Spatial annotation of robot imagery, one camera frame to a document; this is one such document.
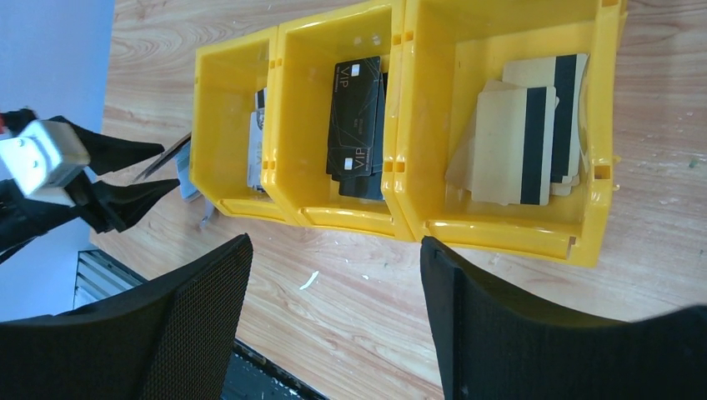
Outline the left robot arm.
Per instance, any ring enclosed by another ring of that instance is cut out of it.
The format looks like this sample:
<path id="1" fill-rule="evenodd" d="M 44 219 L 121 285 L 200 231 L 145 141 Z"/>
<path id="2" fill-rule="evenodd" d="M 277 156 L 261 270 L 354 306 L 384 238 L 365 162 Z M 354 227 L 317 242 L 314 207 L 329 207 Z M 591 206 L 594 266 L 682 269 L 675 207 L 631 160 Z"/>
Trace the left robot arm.
<path id="1" fill-rule="evenodd" d="M 22 108 L 1 115 L 10 137 L 1 161 L 11 173 L 1 181 L 1 259 L 8 260 L 36 238 L 75 219 L 96 233 L 132 228 L 177 178 L 120 187 L 97 177 L 160 155 L 154 142 L 134 142 L 90 131 L 58 115 L 39 118 Z"/>

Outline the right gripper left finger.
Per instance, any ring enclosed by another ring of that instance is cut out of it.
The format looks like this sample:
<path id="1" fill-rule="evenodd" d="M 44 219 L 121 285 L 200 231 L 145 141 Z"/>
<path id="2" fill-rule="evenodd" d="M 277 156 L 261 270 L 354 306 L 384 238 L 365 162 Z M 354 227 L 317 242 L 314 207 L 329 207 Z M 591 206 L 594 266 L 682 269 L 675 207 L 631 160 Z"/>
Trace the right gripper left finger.
<path id="1" fill-rule="evenodd" d="M 219 398 L 252 261 L 240 235 L 121 294 L 3 322 L 2 398 Z"/>

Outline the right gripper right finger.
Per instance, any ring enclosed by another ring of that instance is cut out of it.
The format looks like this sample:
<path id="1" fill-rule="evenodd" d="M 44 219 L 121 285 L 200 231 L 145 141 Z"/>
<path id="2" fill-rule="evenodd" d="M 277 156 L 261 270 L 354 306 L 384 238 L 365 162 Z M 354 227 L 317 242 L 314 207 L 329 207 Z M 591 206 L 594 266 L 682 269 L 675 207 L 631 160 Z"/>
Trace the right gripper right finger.
<path id="1" fill-rule="evenodd" d="M 447 399 L 703 399 L 706 308 L 638 322 L 523 290 L 434 237 L 421 282 Z"/>

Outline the pink leather card holder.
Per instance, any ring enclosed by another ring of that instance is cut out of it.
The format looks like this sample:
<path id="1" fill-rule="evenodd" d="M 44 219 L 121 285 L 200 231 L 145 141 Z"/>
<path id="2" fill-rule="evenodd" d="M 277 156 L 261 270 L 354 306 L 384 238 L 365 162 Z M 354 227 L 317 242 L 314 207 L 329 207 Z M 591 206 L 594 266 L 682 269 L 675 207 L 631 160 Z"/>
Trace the pink leather card holder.
<path id="1" fill-rule="evenodd" d="M 187 133 L 177 140 L 169 149 L 164 150 L 161 155 L 142 170 L 131 183 L 143 181 L 174 160 L 179 180 L 179 190 L 182 200 L 192 203 L 198 198 L 204 199 L 204 212 L 199 228 L 204 230 L 209 222 L 214 219 L 216 207 L 193 185 L 189 177 L 190 154 L 191 154 L 192 133 Z"/>

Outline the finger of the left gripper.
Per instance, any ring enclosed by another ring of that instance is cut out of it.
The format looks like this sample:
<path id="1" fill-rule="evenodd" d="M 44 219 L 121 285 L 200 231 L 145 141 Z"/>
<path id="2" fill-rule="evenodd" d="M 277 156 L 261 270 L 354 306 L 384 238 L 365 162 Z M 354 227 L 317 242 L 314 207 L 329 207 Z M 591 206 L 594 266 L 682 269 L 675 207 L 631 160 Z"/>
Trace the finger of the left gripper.
<path id="1" fill-rule="evenodd" d="M 133 164 L 159 156 L 164 147 L 154 142 L 134 142 L 89 131 L 69 121 L 64 116 L 55 116 L 50 121 L 66 123 L 77 135 L 88 151 L 88 167 L 97 175 L 114 173 Z"/>
<path id="2" fill-rule="evenodd" d="M 176 178 L 120 187 L 101 182 L 90 185 L 83 220 L 96 233 L 122 233 L 136 225 L 166 194 L 179 186 Z"/>

